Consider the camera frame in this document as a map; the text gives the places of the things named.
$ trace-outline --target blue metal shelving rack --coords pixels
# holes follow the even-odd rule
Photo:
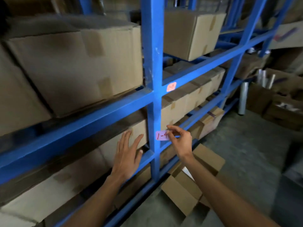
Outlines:
[[[166,89],[168,84],[177,82],[178,88],[233,58],[223,87],[218,95],[206,106],[193,113],[193,115],[180,126],[188,129],[214,106],[222,107],[222,102],[226,95],[242,83],[242,80],[234,80],[234,75],[245,50],[264,41],[260,53],[261,57],[264,56],[270,41],[292,2],[292,0],[286,0],[271,30],[254,31],[257,19],[260,17],[266,1],[267,0],[256,0],[248,25],[244,31],[225,34],[228,38],[240,38],[239,44],[230,43],[228,40],[218,41],[217,47],[228,48],[228,50],[212,58],[201,57],[196,60],[197,64],[194,66],[162,81],[164,8],[167,6],[167,0],[141,0],[142,43],[144,48],[146,87],[132,95],[124,97],[118,102],[103,107],[56,130],[36,135],[26,141],[19,141],[18,145],[14,145],[11,149],[2,152],[0,154],[0,184],[45,163],[56,155],[62,154],[64,150],[75,143],[93,135],[97,131],[104,129],[140,108],[147,106],[150,149],[143,155],[137,172],[150,163],[152,179],[106,223],[106,226],[116,225],[178,161],[178,158],[175,157],[160,170],[159,155],[171,143],[156,141],[154,137],[155,132],[160,130],[161,98],[167,93]],[[90,14],[92,12],[89,0],[80,0],[80,3],[84,14]],[[233,0],[227,16],[226,25],[222,30],[235,27],[241,15],[243,4],[244,0]],[[189,9],[194,10],[195,5],[196,0],[189,0]],[[225,109],[229,110],[235,103],[237,103],[237,100],[227,105]],[[67,218],[69,218],[69,216],[59,222],[57,226],[60,226]]]

